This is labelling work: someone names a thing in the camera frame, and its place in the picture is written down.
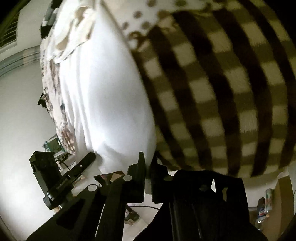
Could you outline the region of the white t-shirt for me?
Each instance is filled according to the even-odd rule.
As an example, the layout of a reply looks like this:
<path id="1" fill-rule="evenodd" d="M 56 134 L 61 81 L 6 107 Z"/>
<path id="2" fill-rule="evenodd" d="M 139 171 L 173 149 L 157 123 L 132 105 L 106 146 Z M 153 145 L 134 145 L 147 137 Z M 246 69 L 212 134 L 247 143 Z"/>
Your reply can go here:
<path id="1" fill-rule="evenodd" d="M 103 1 L 63 1 L 53 35 L 75 160 L 94 152 L 101 173 L 126 171 L 156 150 L 152 109 L 139 70 Z"/>

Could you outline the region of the green storage shelf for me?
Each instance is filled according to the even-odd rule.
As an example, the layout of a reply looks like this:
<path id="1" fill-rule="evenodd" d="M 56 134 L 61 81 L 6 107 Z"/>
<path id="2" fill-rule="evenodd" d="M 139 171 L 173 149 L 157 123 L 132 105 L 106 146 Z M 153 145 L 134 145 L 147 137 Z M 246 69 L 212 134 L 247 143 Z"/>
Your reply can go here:
<path id="1" fill-rule="evenodd" d="M 52 152 L 55 159 L 67 158 L 69 153 L 62 146 L 57 135 L 52 136 L 42 145 L 46 152 Z"/>

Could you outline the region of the drink can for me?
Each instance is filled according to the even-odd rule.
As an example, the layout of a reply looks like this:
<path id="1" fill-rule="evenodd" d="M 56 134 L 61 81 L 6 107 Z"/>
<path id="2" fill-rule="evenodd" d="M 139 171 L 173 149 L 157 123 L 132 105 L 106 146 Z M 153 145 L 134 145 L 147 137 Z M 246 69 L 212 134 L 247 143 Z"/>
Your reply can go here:
<path id="1" fill-rule="evenodd" d="M 269 217 L 269 213 L 273 209 L 274 190 L 269 188 L 265 190 L 264 197 L 260 198 L 257 202 L 257 219 L 255 227 L 262 231 L 263 222 Z"/>

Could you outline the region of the left green curtain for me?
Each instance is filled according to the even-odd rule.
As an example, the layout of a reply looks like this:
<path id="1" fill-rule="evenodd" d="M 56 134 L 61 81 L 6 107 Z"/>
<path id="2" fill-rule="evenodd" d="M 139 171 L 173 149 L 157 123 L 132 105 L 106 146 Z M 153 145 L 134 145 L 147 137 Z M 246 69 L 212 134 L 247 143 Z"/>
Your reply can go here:
<path id="1" fill-rule="evenodd" d="M 1 76 L 8 74 L 18 68 L 28 66 L 30 64 L 39 63 L 40 46 L 34 46 L 20 51 L 1 61 Z"/>

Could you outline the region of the floral bed blanket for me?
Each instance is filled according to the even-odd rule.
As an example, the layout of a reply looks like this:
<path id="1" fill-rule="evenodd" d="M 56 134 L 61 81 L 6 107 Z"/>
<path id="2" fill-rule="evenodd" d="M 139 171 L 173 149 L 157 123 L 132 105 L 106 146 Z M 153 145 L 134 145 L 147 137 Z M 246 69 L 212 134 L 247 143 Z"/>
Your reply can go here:
<path id="1" fill-rule="evenodd" d="M 103 3 L 147 93 L 153 157 L 170 170 L 246 178 L 295 163 L 295 1 Z M 43 93 L 78 164 L 53 59 L 58 13 L 40 45 Z"/>

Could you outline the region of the striped folded garment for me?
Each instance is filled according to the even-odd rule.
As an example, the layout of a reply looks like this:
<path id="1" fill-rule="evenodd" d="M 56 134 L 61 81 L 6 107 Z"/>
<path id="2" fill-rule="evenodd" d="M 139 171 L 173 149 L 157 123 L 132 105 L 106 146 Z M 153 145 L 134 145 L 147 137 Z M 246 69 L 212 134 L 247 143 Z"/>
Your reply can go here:
<path id="1" fill-rule="evenodd" d="M 48 36 L 51 28 L 53 27 L 61 3 L 62 0 L 52 0 L 49 4 L 40 27 L 42 39 L 45 39 Z"/>

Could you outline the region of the barred window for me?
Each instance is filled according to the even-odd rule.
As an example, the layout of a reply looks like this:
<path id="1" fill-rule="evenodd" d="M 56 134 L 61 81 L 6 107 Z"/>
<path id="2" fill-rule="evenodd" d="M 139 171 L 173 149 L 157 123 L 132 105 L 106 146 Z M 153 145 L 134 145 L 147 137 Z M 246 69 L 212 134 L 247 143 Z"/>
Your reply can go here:
<path id="1" fill-rule="evenodd" d="M 1 48 L 16 41 L 20 11 L 12 11 L 1 23 Z"/>

